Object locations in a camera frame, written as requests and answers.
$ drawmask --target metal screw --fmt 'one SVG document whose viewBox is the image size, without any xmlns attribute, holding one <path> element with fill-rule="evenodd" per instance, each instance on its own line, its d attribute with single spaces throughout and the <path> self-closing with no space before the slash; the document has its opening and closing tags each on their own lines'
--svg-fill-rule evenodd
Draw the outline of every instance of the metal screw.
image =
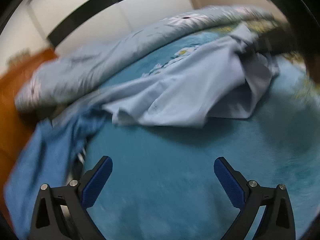
<svg viewBox="0 0 320 240">
<path fill-rule="evenodd" d="M 74 180 L 70 181 L 69 185 L 71 187 L 77 186 L 78 185 L 78 181 L 74 179 Z"/>
<path fill-rule="evenodd" d="M 285 184 L 279 184 L 279 188 L 284 190 L 284 189 L 286 189 L 286 186 L 285 186 Z"/>
<path fill-rule="evenodd" d="M 42 184 L 40 188 L 41 188 L 42 190 L 45 190 L 45 189 L 47 189 L 47 187 L 48 187 L 48 184 Z"/>
<path fill-rule="evenodd" d="M 250 187 L 257 187 L 258 183 L 255 180 L 250 180 L 249 181 L 249 186 Z"/>
</svg>

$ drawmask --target orange wooden cabinet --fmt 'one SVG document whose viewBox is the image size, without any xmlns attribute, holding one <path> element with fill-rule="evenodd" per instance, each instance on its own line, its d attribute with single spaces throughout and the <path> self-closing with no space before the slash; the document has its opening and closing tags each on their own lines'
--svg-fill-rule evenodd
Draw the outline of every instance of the orange wooden cabinet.
<svg viewBox="0 0 320 240">
<path fill-rule="evenodd" d="M 18 113 L 14 97 L 43 62 L 56 57 L 52 49 L 46 49 L 28 58 L 0 78 L 0 210 L 8 222 L 10 219 L 4 204 L 3 186 L 37 122 L 34 114 L 21 116 Z"/>
</svg>

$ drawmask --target flower pattern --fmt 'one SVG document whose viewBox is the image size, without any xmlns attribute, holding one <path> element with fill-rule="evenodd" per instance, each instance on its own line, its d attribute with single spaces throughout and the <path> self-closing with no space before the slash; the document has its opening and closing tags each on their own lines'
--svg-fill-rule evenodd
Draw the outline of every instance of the flower pattern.
<svg viewBox="0 0 320 240">
<path fill-rule="evenodd" d="M 161 71 L 166 69 L 168 66 L 170 66 L 171 64 L 178 62 L 178 61 L 182 60 L 183 58 L 189 56 L 191 53 L 193 53 L 199 47 L 200 47 L 200 45 L 194 45 L 192 47 L 186 47 L 186 48 L 180 49 L 178 52 L 176 52 L 174 54 L 174 56 L 172 57 L 172 59 L 169 62 L 167 62 L 164 65 L 157 63 L 154 66 L 154 68 L 150 70 L 149 73 L 143 73 L 142 77 L 147 77 L 150 75 L 155 75 L 155 74 L 161 73 Z"/>
<path fill-rule="evenodd" d="M 204 14 L 184 13 L 174 17 L 166 18 L 168 25 L 188 26 L 204 28 L 211 22 L 210 18 Z"/>
<path fill-rule="evenodd" d="M 36 102 L 39 100 L 39 94 L 41 90 L 41 84 L 37 81 L 35 77 L 32 77 L 30 82 L 28 83 L 30 89 L 26 89 L 28 92 L 27 97 L 29 98 L 29 102 Z"/>
</svg>

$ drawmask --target blue gripper pad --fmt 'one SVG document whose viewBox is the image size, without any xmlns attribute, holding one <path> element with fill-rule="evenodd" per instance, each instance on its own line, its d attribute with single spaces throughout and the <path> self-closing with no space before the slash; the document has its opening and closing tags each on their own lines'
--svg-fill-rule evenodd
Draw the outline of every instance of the blue gripper pad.
<svg viewBox="0 0 320 240">
<path fill-rule="evenodd" d="M 92 170 L 89 170 L 84 174 L 84 177 L 88 174 L 88 177 L 90 178 L 90 180 L 85 184 L 85 187 L 81 189 L 82 196 L 80 199 L 81 205 L 84 209 L 94 205 L 112 172 L 112 167 L 112 159 L 108 156 L 104 156 Z"/>
<path fill-rule="evenodd" d="M 242 209 L 245 204 L 244 191 L 220 158 L 214 161 L 213 169 L 232 205 Z"/>
</svg>

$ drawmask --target blue cloth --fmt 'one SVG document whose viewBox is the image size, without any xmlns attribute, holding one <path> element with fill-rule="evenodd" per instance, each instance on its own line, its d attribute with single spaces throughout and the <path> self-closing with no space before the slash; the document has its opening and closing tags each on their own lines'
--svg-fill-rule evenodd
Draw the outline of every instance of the blue cloth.
<svg viewBox="0 0 320 240">
<path fill-rule="evenodd" d="M 113 159 L 113 172 L 88 209 L 106 239 L 220 239 L 239 211 L 213 173 L 220 156 L 261 186 L 286 184 L 301 236 L 320 204 L 320 110 L 297 96 L 305 74 L 278 62 L 280 76 L 250 119 L 212 118 L 201 130 L 106 122 L 85 162 L 88 170 L 102 155 Z"/>
<path fill-rule="evenodd" d="M 40 186 L 65 184 L 68 171 L 85 143 L 87 136 L 99 130 L 106 112 L 98 108 L 83 110 L 63 127 L 40 122 L 13 168 L 4 197 L 14 231 L 19 239 L 27 239 L 33 207 Z"/>
</svg>

